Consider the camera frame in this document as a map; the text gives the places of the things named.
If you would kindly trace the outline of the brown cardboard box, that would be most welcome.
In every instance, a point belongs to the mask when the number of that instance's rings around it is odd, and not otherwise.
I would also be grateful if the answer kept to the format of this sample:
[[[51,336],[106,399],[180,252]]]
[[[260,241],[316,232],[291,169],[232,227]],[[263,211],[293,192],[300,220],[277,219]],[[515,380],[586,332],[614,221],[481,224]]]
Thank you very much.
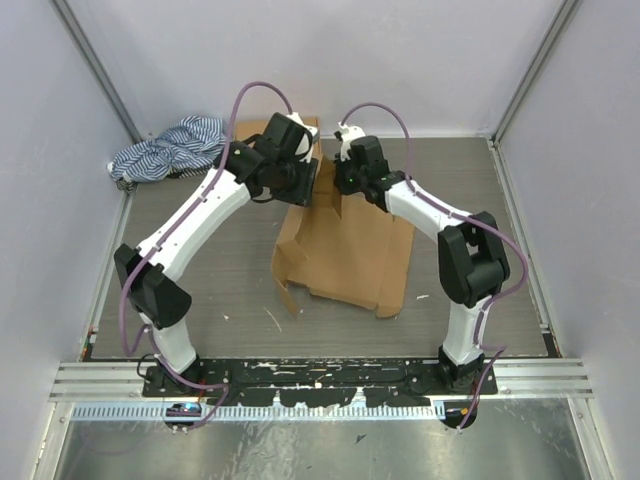
[[[322,159],[322,147],[320,141],[320,126],[317,117],[301,117],[297,112],[291,118],[299,124],[304,124],[313,134],[313,150],[311,158]],[[251,120],[238,122],[234,130],[236,140],[246,140],[254,134],[262,134],[269,123],[268,120]]]

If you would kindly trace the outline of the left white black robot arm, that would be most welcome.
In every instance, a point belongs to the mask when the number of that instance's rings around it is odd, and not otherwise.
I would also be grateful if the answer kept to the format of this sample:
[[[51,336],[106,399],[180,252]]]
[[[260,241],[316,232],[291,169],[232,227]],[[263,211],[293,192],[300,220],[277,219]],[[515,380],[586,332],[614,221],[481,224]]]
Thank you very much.
[[[275,113],[264,130],[233,140],[214,160],[204,180],[152,235],[114,253],[121,284],[119,306],[131,306],[176,395],[208,389],[186,316],[192,298],[179,280],[193,257],[237,210],[272,200],[307,206],[318,168],[319,129],[296,112]]]

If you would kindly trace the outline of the brown cardboard blanks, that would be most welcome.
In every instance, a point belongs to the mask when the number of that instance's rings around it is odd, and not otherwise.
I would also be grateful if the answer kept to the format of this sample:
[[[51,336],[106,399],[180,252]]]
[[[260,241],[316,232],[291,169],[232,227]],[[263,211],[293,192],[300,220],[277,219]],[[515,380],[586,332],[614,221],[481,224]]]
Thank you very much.
[[[271,272],[286,310],[300,306],[289,290],[373,310],[379,318],[404,305],[414,227],[381,211],[361,195],[343,196],[334,185],[335,167],[324,157],[312,204],[291,206],[275,243]]]

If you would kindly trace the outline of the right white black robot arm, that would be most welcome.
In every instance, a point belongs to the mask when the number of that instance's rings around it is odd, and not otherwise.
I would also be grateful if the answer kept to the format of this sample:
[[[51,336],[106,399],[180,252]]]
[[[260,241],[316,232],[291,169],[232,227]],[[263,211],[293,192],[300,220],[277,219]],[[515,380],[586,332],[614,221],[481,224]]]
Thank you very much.
[[[391,170],[381,143],[358,127],[337,131],[334,183],[343,195],[361,193],[367,202],[409,222],[437,245],[441,287],[451,301],[446,337],[438,350],[442,387],[462,394],[482,371],[481,347],[490,300],[510,276],[504,246],[492,215],[472,215]]]

